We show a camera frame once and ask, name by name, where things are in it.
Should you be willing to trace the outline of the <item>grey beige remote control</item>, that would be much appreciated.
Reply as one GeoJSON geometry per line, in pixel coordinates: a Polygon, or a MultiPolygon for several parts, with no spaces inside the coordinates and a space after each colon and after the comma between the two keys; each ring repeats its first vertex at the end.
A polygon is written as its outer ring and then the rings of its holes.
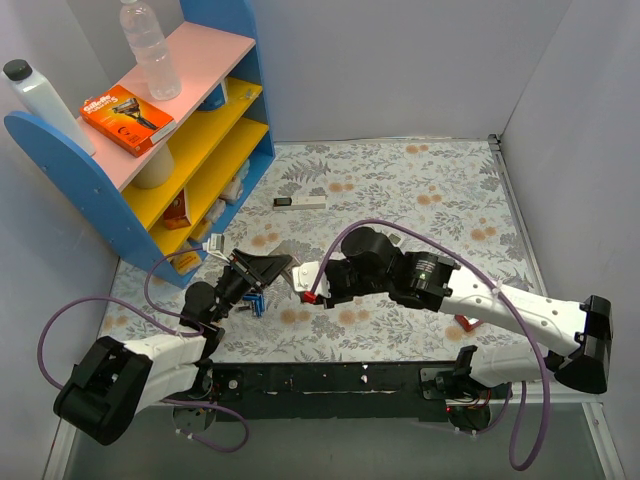
{"type": "Polygon", "coordinates": [[[289,246],[285,241],[282,241],[276,248],[274,248],[271,252],[271,255],[288,255],[290,257],[290,261],[288,262],[285,269],[281,272],[280,276],[285,280],[285,282],[294,289],[295,280],[293,276],[293,268],[297,268],[301,265],[301,262],[296,257],[293,249],[289,246]]]}

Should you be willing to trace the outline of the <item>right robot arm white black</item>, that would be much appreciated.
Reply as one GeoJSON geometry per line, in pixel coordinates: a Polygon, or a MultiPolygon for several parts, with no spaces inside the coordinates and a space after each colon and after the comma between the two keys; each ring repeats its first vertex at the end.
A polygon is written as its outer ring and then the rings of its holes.
{"type": "Polygon", "coordinates": [[[612,305],[591,295],[564,301],[500,285],[459,255],[403,251],[384,234],[359,225],[333,243],[312,284],[326,307],[385,293],[415,310],[473,317],[526,338],[507,347],[465,347],[445,378],[464,397],[508,382],[555,379],[570,389],[603,394],[613,341],[612,305]]]}

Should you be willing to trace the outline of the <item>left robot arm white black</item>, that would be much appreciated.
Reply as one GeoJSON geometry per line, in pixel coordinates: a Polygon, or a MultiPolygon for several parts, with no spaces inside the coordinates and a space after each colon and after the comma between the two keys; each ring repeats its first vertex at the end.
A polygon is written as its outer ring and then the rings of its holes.
{"type": "Polygon", "coordinates": [[[219,322],[250,291],[260,292],[292,267],[287,254],[233,250],[217,283],[193,283],[177,331],[120,342],[98,338],[61,386],[53,411],[102,445],[127,430],[135,415],[175,394],[205,398],[213,377],[205,363],[224,335],[219,322]]]}

